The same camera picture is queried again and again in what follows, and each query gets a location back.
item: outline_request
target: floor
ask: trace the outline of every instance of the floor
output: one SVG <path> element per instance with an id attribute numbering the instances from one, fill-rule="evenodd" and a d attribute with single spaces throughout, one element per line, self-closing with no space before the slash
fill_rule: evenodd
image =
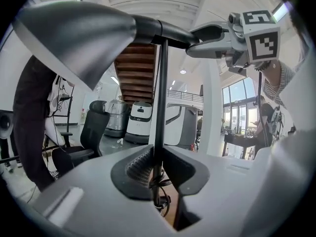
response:
<path id="1" fill-rule="evenodd" d="M 59 131 L 66 131 L 65 126 L 58 126 L 57 127 Z M 70 137 L 70 143 L 72 145 L 80 145 L 80 134 L 83 129 L 83 125 L 78 126 L 70 126 L 69 131 L 73 134 Z M 129 149 L 132 147 L 137 147 L 137 144 L 128 143 L 124 140 L 115 139 L 103 136 L 100 142 L 100 151 L 103 155 L 109 155 L 113 154 L 115 152 Z M 221 146 L 220 146 L 220 154 L 223 151 L 224 147 L 224 136 L 221 135 Z M 240 154 L 242 152 L 242 148 L 228 144 L 227 150 L 229 150 L 229 156 L 230 157 L 236 157 L 239 158 Z M 51 159 L 51 157 L 48 158 L 48 169 L 50 171 L 56 170 L 54 163 Z M 16 166 L 16 162 L 11 162 L 12 167 L 14 168 L 13 173 L 9 173 L 5 168 L 4 165 L 0 165 L 0 173 L 1 176 L 4 178 L 4 180 L 7 182 L 7 186 L 10 189 L 12 195 L 16 198 L 20 198 L 25 202 L 28 202 L 29 204 L 32 204 L 37 197 L 40 195 L 40 192 L 38 188 L 35 187 L 34 183 L 31 182 L 23 168 L 18 168 Z M 177 202 L 178 202 L 178 193 L 175 190 L 175 188 L 170 185 L 165 187 L 165 191 L 169 196 L 171 196 L 171 205 L 168 215 L 166 216 L 166 220 L 169 222 L 169 224 L 173 225 L 175 214 L 176 214 L 176 208 L 177 208 Z"/>

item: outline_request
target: office chair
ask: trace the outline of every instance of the office chair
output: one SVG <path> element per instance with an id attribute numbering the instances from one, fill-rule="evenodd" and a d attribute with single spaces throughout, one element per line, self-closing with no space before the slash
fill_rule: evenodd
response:
<path id="1" fill-rule="evenodd" d="M 82 146 L 58 148 L 52 151 L 52 159 L 59 175 L 62 176 L 80 163 L 101 156 L 99 144 L 110 114 L 104 112 L 106 101 L 91 102 L 80 136 Z"/>

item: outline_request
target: desk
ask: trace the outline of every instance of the desk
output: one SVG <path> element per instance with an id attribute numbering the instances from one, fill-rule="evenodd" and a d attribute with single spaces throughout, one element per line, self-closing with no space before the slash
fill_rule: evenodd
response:
<path id="1" fill-rule="evenodd" d="M 244 138 L 241 134 L 225 134 L 224 149 L 222 156 L 225 156 L 227 143 L 243 147 L 241 159 L 245 159 L 246 149 L 255 146 L 257 143 L 257 138 Z"/>

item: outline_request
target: ceiling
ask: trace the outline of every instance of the ceiling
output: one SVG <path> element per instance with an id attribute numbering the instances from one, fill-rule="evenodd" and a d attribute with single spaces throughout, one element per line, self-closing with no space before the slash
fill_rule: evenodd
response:
<path id="1" fill-rule="evenodd" d="M 166 21 L 186 30 L 197 25 L 218 20 L 227 20 L 230 12 L 243 12 L 254 9 L 268 9 L 272 11 L 281 0 L 86 0 L 111 6 L 130 14 L 139 14 Z M 291 24 L 286 21 L 282 25 L 282 31 L 286 32 Z M 177 90 L 184 83 L 188 84 L 188 92 L 193 90 L 198 93 L 202 78 L 199 67 L 199 59 L 186 55 L 185 51 L 170 48 L 168 88 L 176 80 L 173 89 Z M 230 78 L 234 74 L 228 72 L 224 60 L 217 62 L 221 81 Z M 181 69 L 186 69 L 185 75 L 180 74 Z M 102 77 L 107 83 L 113 83 L 107 76 L 115 75 L 113 68 L 109 69 Z"/>

